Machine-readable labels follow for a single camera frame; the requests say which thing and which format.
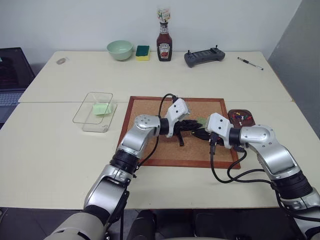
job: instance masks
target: black remote controller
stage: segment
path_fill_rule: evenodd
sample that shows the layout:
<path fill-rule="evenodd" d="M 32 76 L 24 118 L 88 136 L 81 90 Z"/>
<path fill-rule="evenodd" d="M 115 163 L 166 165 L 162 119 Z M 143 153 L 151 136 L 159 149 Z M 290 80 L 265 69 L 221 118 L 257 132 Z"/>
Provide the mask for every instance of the black remote controller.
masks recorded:
<path fill-rule="evenodd" d="M 218 49 L 218 45 L 212 47 L 208 50 L 197 51 L 197 52 L 188 52 L 184 54 L 184 60 L 186 64 L 192 68 L 196 64 L 202 64 L 212 61 L 221 61 L 225 58 L 225 53 Z"/>

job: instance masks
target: cork board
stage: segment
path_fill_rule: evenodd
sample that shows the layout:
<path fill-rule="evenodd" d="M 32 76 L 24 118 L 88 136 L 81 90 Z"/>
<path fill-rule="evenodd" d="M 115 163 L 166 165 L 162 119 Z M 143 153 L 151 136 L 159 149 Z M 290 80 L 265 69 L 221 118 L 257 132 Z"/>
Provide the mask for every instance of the cork board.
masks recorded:
<path fill-rule="evenodd" d="M 134 119 L 140 114 L 158 115 L 161 97 L 131 96 L 125 114 L 124 123 L 118 144 L 134 124 Z M 222 98 L 183 98 L 191 114 L 186 119 L 196 120 L 207 118 L 212 113 L 219 113 L 228 118 L 225 101 Z M 167 98 L 162 104 L 161 116 L 164 117 L 172 99 Z M 190 131 L 183 131 L 184 146 L 179 145 L 177 136 L 166 138 L 159 136 L 159 143 L 152 157 L 144 164 L 145 166 L 170 166 L 210 168 L 210 146 L 207 141 L 191 135 Z M 144 151 L 144 159 L 154 148 L 156 138 L 150 139 Z M 214 167 L 227 169 L 230 164 L 238 160 L 238 155 L 233 149 L 216 146 L 214 155 Z"/>

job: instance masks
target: laptop keyboard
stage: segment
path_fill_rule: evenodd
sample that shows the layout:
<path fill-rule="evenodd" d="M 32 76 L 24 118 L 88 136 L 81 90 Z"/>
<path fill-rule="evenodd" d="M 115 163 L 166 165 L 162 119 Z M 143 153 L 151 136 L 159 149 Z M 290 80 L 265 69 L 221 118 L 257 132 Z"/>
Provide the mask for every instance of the laptop keyboard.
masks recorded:
<path fill-rule="evenodd" d="M 17 106 L 18 100 L 23 92 L 17 93 L 0 93 L 0 107 L 3 106 Z"/>

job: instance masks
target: black wire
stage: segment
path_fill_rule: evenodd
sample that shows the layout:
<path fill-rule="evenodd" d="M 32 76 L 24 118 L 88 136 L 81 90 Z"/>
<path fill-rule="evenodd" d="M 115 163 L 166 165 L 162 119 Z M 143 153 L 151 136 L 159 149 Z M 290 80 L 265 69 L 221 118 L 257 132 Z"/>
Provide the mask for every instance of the black wire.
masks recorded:
<path fill-rule="evenodd" d="M 125 210 L 122 210 L 121 219 L 120 219 L 120 240 L 124 240 L 124 215 Z"/>
<path fill-rule="evenodd" d="M 166 97 L 171 96 L 173 99 L 176 98 L 177 96 L 173 95 L 172 93 L 167 93 L 166 95 L 163 96 L 163 98 L 161 99 L 160 102 L 160 106 L 159 106 L 159 111 L 158 111 L 158 116 L 161 116 L 161 109 L 162 109 L 162 104 L 164 103 L 164 100 L 166 99 Z M 154 152 L 157 149 L 159 143 L 159 136 L 156 137 L 156 141 L 155 141 L 155 145 L 153 147 L 153 150 L 150 152 L 150 154 L 143 160 L 141 161 L 138 165 L 137 168 L 135 169 L 135 171 L 137 171 L 146 161 L 148 161 L 148 159 L 154 154 Z"/>
<path fill-rule="evenodd" d="M 106 226 L 105 232 L 107 232 L 109 230 L 109 228 L 111 227 L 112 223 L 109 223 L 108 226 Z"/>
<path fill-rule="evenodd" d="M 233 181 L 235 182 L 240 182 L 240 183 L 267 183 L 271 186 L 272 189 L 274 189 L 272 186 L 272 182 L 271 181 L 268 181 L 268 180 L 264 180 L 264 179 L 252 179 L 252 180 L 239 180 L 238 178 L 246 175 L 246 174 L 249 174 L 249 173 L 254 173 L 254 172 L 264 172 L 263 169 L 252 169 L 252 170 L 248 170 L 248 171 L 245 171 L 235 177 L 232 177 L 230 175 L 230 170 L 235 166 L 237 165 L 238 163 L 240 163 L 243 159 L 246 158 L 247 156 L 247 151 L 244 150 L 244 155 L 237 161 L 235 161 L 234 163 L 232 163 L 229 168 L 227 169 L 227 175 L 228 177 L 230 178 L 229 180 L 222 180 L 220 179 L 217 174 L 216 174 L 216 171 L 215 171 L 215 167 L 214 167 L 214 153 L 215 153 L 215 150 L 216 150 L 216 146 L 213 146 L 211 145 L 210 146 L 210 164 L 211 164 L 211 170 L 212 170 L 212 173 L 213 175 L 215 176 L 215 178 L 220 182 L 220 183 L 223 183 L 223 184 L 227 184 L 227 183 L 231 183 Z M 307 217 L 307 216 L 300 216 L 300 215 L 297 215 L 293 212 L 291 212 L 290 210 L 288 210 L 285 206 L 282 205 L 282 202 L 280 200 L 280 194 L 278 191 L 274 190 L 275 191 L 275 196 L 276 196 L 276 201 L 279 205 L 279 207 L 284 210 L 284 212 L 289 215 L 290 217 L 292 218 L 296 218 L 296 219 L 300 219 L 300 220 L 305 220 L 305 221 L 311 221 L 311 222 L 320 222 L 320 218 L 316 218 L 316 217 Z"/>
<path fill-rule="evenodd" d="M 271 183 L 270 181 L 264 180 L 264 179 L 252 179 L 252 180 L 240 180 L 240 179 L 238 179 L 238 178 L 241 178 L 242 176 L 247 175 L 247 174 L 250 174 L 250 173 L 264 172 L 265 170 L 263 170 L 263 169 L 251 169 L 251 170 L 245 171 L 245 172 L 243 172 L 243 173 L 241 173 L 241 174 L 239 174 L 239 175 L 237 175 L 237 176 L 235 176 L 235 177 L 232 177 L 232 176 L 230 175 L 231 169 L 232 169 L 235 165 L 237 165 L 238 163 L 240 163 L 243 159 L 246 158 L 246 156 L 247 156 L 247 151 L 246 151 L 246 150 L 243 150 L 243 152 L 244 152 L 244 155 L 243 155 L 239 160 L 233 162 L 233 163 L 228 167 L 228 169 L 227 169 L 227 171 L 226 171 L 226 174 L 228 175 L 228 177 L 229 177 L 230 179 L 234 180 L 235 182 L 239 182 L 239 183 L 267 183 L 267 184 L 270 184 L 270 185 L 271 185 L 272 183 Z"/>
<path fill-rule="evenodd" d="M 293 212 L 291 212 L 289 209 L 287 209 L 285 206 L 282 205 L 282 202 L 280 200 L 280 194 L 278 191 L 275 190 L 275 196 L 276 196 L 276 201 L 278 202 L 279 207 L 286 213 L 288 214 L 290 217 L 293 217 L 295 219 L 301 219 L 301 220 L 305 220 L 305 221 L 311 221 L 311 222 L 320 222 L 320 218 L 316 218 L 316 217 L 308 217 L 308 216 L 300 216 L 297 215 Z"/>
<path fill-rule="evenodd" d="M 246 150 L 243 150 L 244 152 L 244 155 L 237 161 L 233 162 L 228 170 L 227 170 L 227 175 L 228 177 L 230 178 L 229 180 L 222 180 L 218 177 L 216 171 L 215 171 L 215 166 L 214 166 L 214 154 L 215 154 L 215 151 L 216 151 L 216 146 L 213 146 L 211 145 L 210 146 L 210 165 L 211 165 L 211 171 L 214 175 L 214 177 L 220 182 L 220 183 L 223 183 L 223 184 L 228 184 L 228 183 L 231 183 L 233 181 L 235 182 L 240 182 L 240 183 L 267 183 L 267 184 L 271 184 L 270 181 L 268 180 L 264 180 L 264 179 L 252 179 L 252 180 L 239 180 L 238 178 L 241 178 L 243 177 L 244 175 L 247 175 L 247 174 L 250 174 L 250 173 L 254 173 L 254 172 L 264 172 L 263 169 L 252 169 L 252 170 L 248 170 L 248 171 L 245 171 L 235 177 L 232 177 L 230 175 L 230 170 L 235 166 L 237 165 L 238 163 L 240 163 L 242 160 L 244 160 L 247 156 L 247 151 Z"/>

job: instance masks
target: green object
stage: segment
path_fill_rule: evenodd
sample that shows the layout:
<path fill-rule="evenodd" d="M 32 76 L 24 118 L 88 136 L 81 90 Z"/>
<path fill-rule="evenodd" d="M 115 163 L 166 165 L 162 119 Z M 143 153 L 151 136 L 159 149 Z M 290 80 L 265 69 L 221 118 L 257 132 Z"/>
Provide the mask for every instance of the green object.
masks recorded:
<path fill-rule="evenodd" d="M 136 53 L 135 53 L 135 55 L 136 55 L 137 57 L 147 56 L 147 55 L 148 55 L 148 52 L 149 52 L 149 46 L 139 45 L 139 46 L 136 48 Z"/>
<path fill-rule="evenodd" d="M 106 49 L 115 60 L 122 61 L 131 57 L 134 46 L 131 42 L 118 40 L 109 43 Z"/>
<path fill-rule="evenodd" d="M 136 48 L 135 59 L 138 61 L 149 61 L 150 47 L 139 45 Z"/>
<path fill-rule="evenodd" d="M 207 119 L 204 117 L 198 117 L 196 119 L 197 123 L 202 124 L 202 127 L 205 127 L 206 123 L 207 123 Z"/>
<path fill-rule="evenodd" d="M 94 115 L 106 115 L 112 113 L 112 104 L 107 102 L 97 102 L 93 104 Z"/>

